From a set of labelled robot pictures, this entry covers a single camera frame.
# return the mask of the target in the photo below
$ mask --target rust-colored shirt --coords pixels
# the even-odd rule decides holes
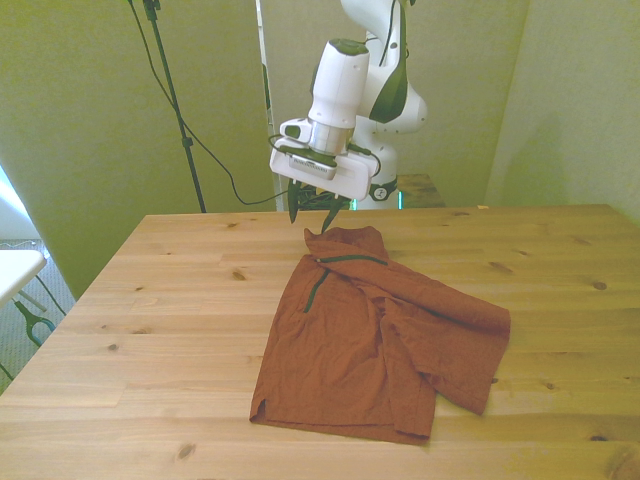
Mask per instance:
[[[509,341],[501,307],[392,260],[373,227],[305,231],[251,421],[421,444],[436,392],[482,414]]]

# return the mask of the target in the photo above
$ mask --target cable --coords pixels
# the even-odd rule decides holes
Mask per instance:
[[[380,170],[382,169],[382,162],[380,161],[380,158],[371,150],[369,150],[368,148],[360,147],[355,143],[350,143],[349,145],[347,145],[347,150],[353,150],[354,152],[362,153],[363,155],[366,155],[368,157],[375,158],[378,162],[378,169],[376,170],[376,173],[373,174],[373,176],[375,177],[378,173],[380,173]]]
[[[62,310],[62,307],[60,306],[60,304],[56,301],[55,297],[53,296],[53,294],[51,293],[51,291],[47,288],[47,286],[44,284],[44,282],[42,281],[42,279],[40,278],[40,275],[36,275],[36,279],[40,282],[40,285],[42,285],[44,287],[44,289],[47,291],[47,293],[49,294],[49,296],[51,297],[51,300],[53,300],[53,303],[56,304],[56,307],[58,307],[58,310],[60,310],[62,312],[62,314],[66,317],[67,316],[67,312],[65,312],[64,310]]]
[[[384,57],[387,55],[387,51],[389,50],[389,42],[391,41],[391,32],[393,31],[393,9],[396,6],[396,0],[393,0],[391,3],[391,15],[389,16],[389,33],[387,34],[387,43],[384,45],[384,51],[382,52],[382,58],[380,59],[379,67],[384,63]]]
[[[0,370],[2,370],[4,372],[4,374],[9,377],[9,380],[11,380],[13,382],[14,378],[11,376],[11,374],[9,373],[9,370],[7,370],[6,368],[4,368],[2,366],[2,364],[0,363]]]
[[[271,136],[267,139],[267,141],[269,142],[269,145],[271,145],[271,148],[273,148],[274,150],[277,150],[277,151],[279,151],[279,152],[286,153],[286,152],[283,152],[282,150],[280,150],[280,149],[276,146],[276,144],[275,144],[275,143],[273,143],[273,142],[271,141],[271,140],[273,140],[274,138],[282,138],[282,135],[280,135],[279,133],[276,133],[275,135],[271,135]]]
[[[175,111],[176,110],[175,105],[171,101],[171,97],[167,93],[167,90],[164,87],[164,85],[162,84],[162,81],[160,80],[160,77],[158,76],[158,73],[156,72],[156,69],[155,69],[155,67],[153,65],[153,59],[151,58],[151,52],[149,50],[149,44],[147,43],[147,38],[146,38],[146,36],[144,34],[144,30],[142,30],[142,25],[140,23],[140,18],[138,17],[138,12],[136,12],[135,7],[133,6],[133,0],[128,0],[128,2],[129,2],[129,6],[131,7],[131,11],[133,12],[133,16],[134,16],[134,18],[136,20],[136,24],[138,25],[138,30],[140,31],[140,36],[142,37],[142,43],[144,44],[144,49],[145,49],[145,52],[147,54],[147,59],[149,60],[149,66],[151,67],[151,72],[153,73],[153,76],[156,79],[156,82],[160,86],[160,89],[162,90],[162,93],[164,93],[164,96],[166,97],[167,101],[171,105],[171,108],[173,108],[174,111]],[[268,202],[270,200],[273,200],[274,198],[277,198],[280,195],[284,195],[286,193],[286,191],[280,192],[280,193],[278,193],[278,194],[276,194],[276,195],[274,195],[272,197],[265,198],[264,200],[260,200],[260,201],[257,201],[257,202],[247,202],[247,201],[243,200],[242,197],[240,197],[240,194],[238,193],[238,190],[236,189],[235,179],[233,178],[233,175],[229,171],[229,169],[218,159],[218,157],[215,156],[215,154],[211,150],[209,150],[206,147],[206,145],[204,143],[202,143],[202,141],[200,141],[198,136],[193,132],[193,130],[191,130],[189,125],[187,125],[187,122],[185,122],[184,118],[182,118],[182,123],[183,123],[185,129],[193,136],[193,139],[211,156],[211,158],[213,158],[218,163],[218,165],[220,165],[220,167],[229,176],[229,180],[231,181],[231,187],[233,188],[233,193],[235,194],[236,198],[238,199],[238,201],[240,203],[242,203],[243,205],[247,205],[247,206],[249,206],[249,205],[258,205],[260,203],[265,203],[265,202]]]

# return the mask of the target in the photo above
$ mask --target wall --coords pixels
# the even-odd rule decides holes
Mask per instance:
[[[528,0],[419,0],[407,12],[409,80],[429,107],[392,137],[400,173],[428,173],[446,203],[484,199]],[[364,39],[339,0],[261,0],[274,121],[305,116],[327,40]]]
[[[163,0],[158,16],[185,119],[245,198],[272,195],[255,0]],[[125,0],[0,2],[0,44],[0,158],[77,297],[144,215],[199,211],[175,114]],[[210,211],[273,209],[241,206],[194,154]]]
[[[486,202],[640,224],[640,2],[532,0]]]

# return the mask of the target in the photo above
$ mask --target white table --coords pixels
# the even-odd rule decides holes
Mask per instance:
[[[19,293],[47,264],[35,250],[0,250],[0,307]]]

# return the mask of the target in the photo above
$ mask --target wood grain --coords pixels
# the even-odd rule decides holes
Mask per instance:
[[[640,229],[607,206],[341,212],[511,310],[487,411],[439,397],[425,447],[249,423],[324,215],[145,218],[0,397],[0,479],[640,478]]]

